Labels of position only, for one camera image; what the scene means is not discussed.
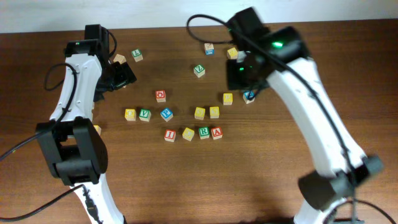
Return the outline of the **red letter A block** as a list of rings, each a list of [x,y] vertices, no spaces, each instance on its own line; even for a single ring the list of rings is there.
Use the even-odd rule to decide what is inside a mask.
[[[211,128],[211,135],[213,139],[220,139],[223,137],[223,131],[220,127]]]

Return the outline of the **green letter R block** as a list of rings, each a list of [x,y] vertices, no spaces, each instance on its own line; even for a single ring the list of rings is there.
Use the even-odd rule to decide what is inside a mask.
[[[198,128],[200,139],[207,139],[210,137],[210,131],[207,126]]]

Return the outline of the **red letter I block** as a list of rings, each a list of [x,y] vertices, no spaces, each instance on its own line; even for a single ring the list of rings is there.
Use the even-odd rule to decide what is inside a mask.
[[[165,130],[165,135],[164,139],[168,142],[174,142],[176,138],[176,131],[171,130],[171,129],[166,129]]]

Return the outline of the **yellow letter C block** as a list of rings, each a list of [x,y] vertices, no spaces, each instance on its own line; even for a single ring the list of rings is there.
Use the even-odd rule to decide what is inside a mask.
[[[190,128],[185,128],[182,133],[182,137],[187,141],[191,141],[193,139],[194,135],[195,135],[195,131]]]

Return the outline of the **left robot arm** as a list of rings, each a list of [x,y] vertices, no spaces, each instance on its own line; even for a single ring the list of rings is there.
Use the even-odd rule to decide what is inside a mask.
[[[104,93],[137,80],[126,62],[110,62],[110,38],[109,30],[94,24],[85,27],[83,40],[67,44],[60,98],[50,120],[36,126],[50,173],[75,190],[92,223],[126,221],[108,187],[108,152],[92,123],[94,103]]]

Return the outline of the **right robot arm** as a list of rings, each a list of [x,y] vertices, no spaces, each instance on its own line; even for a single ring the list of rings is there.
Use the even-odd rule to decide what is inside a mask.
[[[255,10],[237,12],[228,22],[238,57],[227,62],[230,90],[248,99],[273,89],[297,123],[310,150],[314,171],[299,178],[304,202],[294,223],[334,223],[338,207],[355,203],[355,190],[383,170],[351,137],[331,103],[300,34],[293,27],[271,31]]]

